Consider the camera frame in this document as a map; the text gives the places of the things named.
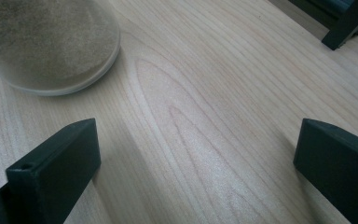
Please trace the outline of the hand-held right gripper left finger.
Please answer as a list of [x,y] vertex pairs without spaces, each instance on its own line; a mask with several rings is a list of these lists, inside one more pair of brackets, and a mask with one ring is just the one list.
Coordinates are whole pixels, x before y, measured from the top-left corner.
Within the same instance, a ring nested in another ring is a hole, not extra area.
[[96,121],[69,124],[6,169],[32,224],[62,224],[101,166]]

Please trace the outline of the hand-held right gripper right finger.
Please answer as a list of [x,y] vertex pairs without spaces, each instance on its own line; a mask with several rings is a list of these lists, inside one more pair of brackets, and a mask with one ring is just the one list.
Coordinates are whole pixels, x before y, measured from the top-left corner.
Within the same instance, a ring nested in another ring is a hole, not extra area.
[[303,119],[294,166],[351,224],[358,224],[358,136]]

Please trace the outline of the white cup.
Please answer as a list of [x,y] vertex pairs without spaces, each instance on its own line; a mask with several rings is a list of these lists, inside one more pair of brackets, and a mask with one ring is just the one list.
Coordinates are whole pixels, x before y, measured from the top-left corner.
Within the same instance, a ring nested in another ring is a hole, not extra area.
[[108,0],[0,0],[0,78],[43,96],[80,91],[120,48]]

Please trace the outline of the black two-tier metal rack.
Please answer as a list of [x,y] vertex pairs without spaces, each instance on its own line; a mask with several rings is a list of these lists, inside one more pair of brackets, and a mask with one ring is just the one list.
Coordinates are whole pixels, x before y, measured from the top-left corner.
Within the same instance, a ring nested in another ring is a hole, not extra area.
[[358,0],[289,0],[328,29],[322,39],[331,50],[358,35]]

